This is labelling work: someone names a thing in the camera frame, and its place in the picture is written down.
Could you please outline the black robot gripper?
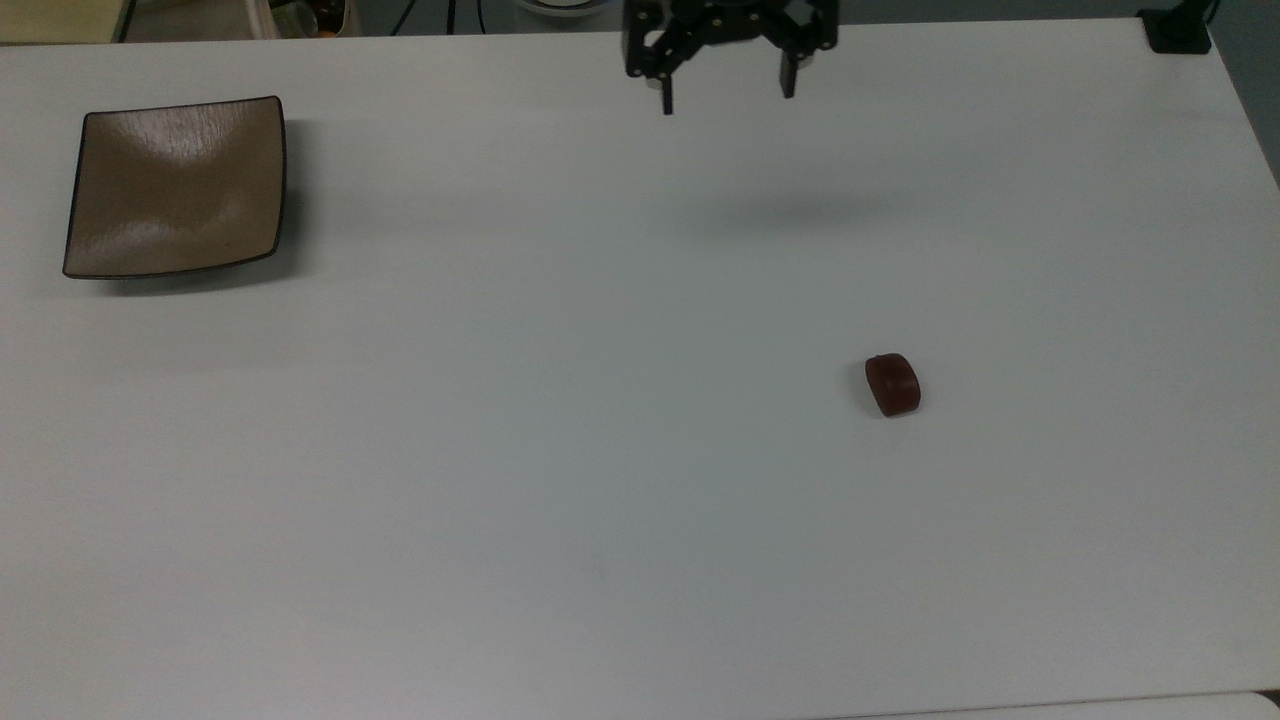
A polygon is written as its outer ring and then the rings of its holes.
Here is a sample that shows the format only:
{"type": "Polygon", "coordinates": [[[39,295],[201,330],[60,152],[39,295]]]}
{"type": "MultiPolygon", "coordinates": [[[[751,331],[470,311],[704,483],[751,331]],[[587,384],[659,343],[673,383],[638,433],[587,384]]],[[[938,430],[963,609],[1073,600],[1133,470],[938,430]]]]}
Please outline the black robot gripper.
{"type": "Polygon", "coordinates": [[[625,1],[623,65],[628,77],[660,86],[663,114],[675,114],[675,72],[703,46],[768,38],[782,53],[780,87],[796,94],[804,61],[838,42],[837,1],[625,1]],[[653,44],[646,40],[660,33],[653,44]]]}

